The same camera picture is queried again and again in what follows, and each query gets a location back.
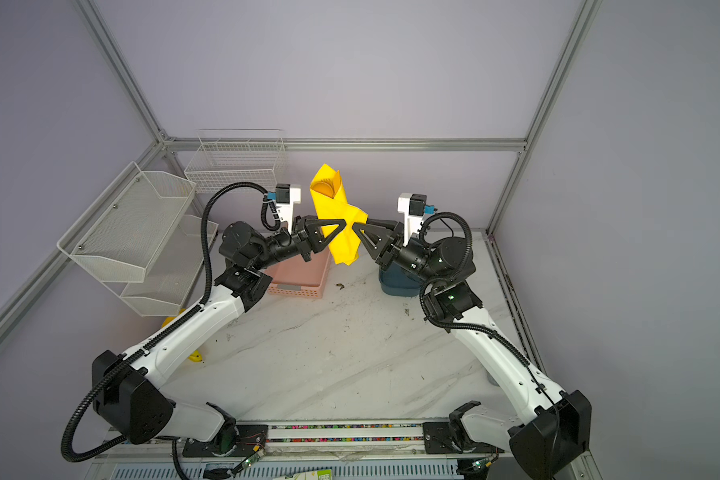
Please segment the yellow paper napkin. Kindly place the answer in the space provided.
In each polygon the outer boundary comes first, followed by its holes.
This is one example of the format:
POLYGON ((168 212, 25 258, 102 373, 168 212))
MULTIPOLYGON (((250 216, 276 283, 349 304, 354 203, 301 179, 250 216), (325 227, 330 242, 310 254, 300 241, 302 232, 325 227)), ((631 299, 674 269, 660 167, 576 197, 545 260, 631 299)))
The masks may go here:
POLYGON ((329 249, 336 264, 351 265, 359 257, 361 241, 352 229, 355 223, 366 223, 368 214, 352 205, 338 170, 323 164, 310 183, 310 194, 321 220, 344 220, 346 226, 333 240, 329 249))

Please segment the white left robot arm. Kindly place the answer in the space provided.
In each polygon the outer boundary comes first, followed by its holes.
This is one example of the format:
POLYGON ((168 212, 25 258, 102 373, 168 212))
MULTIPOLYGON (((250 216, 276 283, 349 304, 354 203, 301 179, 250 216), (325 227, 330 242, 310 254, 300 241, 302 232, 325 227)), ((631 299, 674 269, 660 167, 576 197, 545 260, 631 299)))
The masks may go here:
POLYGON ((68 421, 60 442, 64 460, 77 463, 94 458, 124 442, 144 444, 152 439, 181 438, 205 442, 215 453, 233 448, 237 421, 221 407, 180 403, 162 392, 180 364, 223 327, 250 311, 267 293, 272 279, 266 269, 283 261, 311 257, 328 248, 347 227, 340 218, 293 216, 297 197, 281 184, 269 192, 253 182, 236 182, 215 193, 215 204, 224 194, 252 189, 263 194, 263 214, 272 223, 265 236, 243 221, 223 232, 219 252, 225 269, 212 272, 208 233, 202 240, 205 286, 201 298, 157 333, 121 354, 105 351, 92 364, 92 388, 68 421), (88 409, 114 427, 118 437, 84 452, 73 447, 74 436, 88 409))

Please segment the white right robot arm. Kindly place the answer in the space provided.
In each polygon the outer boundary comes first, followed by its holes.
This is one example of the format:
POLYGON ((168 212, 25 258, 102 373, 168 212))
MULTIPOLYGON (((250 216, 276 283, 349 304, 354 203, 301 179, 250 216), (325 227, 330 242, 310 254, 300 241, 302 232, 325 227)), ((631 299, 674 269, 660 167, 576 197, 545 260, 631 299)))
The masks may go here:
POLYGON ((510 452, 532 479, 553 479, 590 443, 592 405, 566 392, 512 343, 468 284, 475 270, 473 236, 452 212, 422 221, 416 238, 398 222, 369 220, 352 229, 382 268, 397 265, 418 279, 424 319, 460 341, 504 392, 515 415, 500 419, 477 401, 449 415, 449 436, 462 452, 490 445, 510 452))

